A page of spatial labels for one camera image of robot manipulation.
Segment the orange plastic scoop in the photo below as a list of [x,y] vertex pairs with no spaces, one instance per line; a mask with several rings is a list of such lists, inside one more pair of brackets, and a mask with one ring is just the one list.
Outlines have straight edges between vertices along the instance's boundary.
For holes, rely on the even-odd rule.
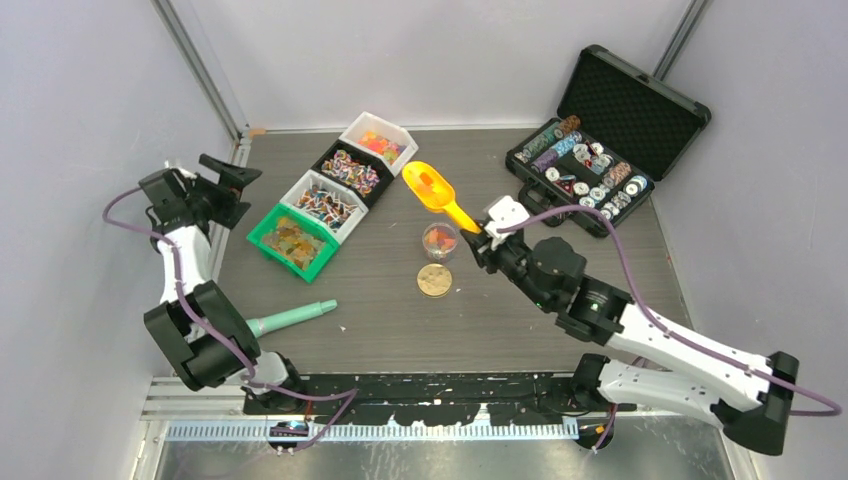
[[430,164],[410,161],[402,178],[421,204],[430,212],[446,215],[460,229],[478,234],[481,228],[459,206],[452,185]]

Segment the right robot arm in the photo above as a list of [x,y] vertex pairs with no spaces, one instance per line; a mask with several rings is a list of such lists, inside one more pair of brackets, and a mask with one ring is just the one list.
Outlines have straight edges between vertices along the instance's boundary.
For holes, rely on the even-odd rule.
[[750,354],[677,325],[634,297],[586,274],[586,260],[559,237],[529,247],[522,233],[501,244],[464,230],[478,266],[501,273],[567,335],[629,352],[660,370],[581,357],[567,397],[584,410],[640,404],[672,411],[721,430],[736,444],[770,456],[784,451],[798,360],[785,353]]

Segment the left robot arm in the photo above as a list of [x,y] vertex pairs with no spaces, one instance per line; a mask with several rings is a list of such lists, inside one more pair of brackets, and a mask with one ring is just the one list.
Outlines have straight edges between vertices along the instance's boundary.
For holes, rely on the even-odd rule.
[[307,389],[293,363],[260,347],[212,274],[210,227],[238,224],[250,208],[243,190],[262,173],[208,154],[200,155],[199,163],[217,179],[168,166],[138,183],[149,201],[151,244],[162,256],[165,274],[161,299],[144,314],[144,325],[189,390],[240,378],[248,399],[296,413],[305,405]]

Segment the green bin with candies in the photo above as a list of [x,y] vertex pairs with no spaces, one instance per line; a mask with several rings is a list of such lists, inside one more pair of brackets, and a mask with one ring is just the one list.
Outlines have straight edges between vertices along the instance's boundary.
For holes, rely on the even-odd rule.
[[283,203],[270,209],[247,240],[308,284],[339,249],[339,243],[322,223]]

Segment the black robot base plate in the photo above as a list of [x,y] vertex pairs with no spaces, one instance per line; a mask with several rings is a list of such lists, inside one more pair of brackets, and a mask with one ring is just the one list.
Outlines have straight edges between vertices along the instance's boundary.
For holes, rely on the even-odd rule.
[[611,407],[570,396],[571,375],[554,372],[313,374],[302,378],[303,393],[334,395],[316,402],[273,393],[259,400],[244,388],[247,415],[304,415],[317,423],[330,420],[354,390],[353,401],[338,425],[427,427],[468,425],[487,412],[494,426],[553,425],[563,417],[606,419]]

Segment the gold jar lid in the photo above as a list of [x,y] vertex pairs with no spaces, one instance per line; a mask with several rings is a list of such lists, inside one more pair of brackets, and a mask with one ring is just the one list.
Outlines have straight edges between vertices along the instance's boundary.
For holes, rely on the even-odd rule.
[[431,263],[422,267],[416,275],[419,291],[430,298],[446,295],[453,284],[453,275],[444,265]]

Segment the clear plastic jar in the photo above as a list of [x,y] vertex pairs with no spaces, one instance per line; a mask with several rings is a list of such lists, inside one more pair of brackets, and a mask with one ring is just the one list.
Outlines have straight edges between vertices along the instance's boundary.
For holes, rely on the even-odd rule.
[[450,224],[436,222],[427,226],[422,234],[422,246],[427,258],[436,263],[451,259],[458,245],[458,230]]

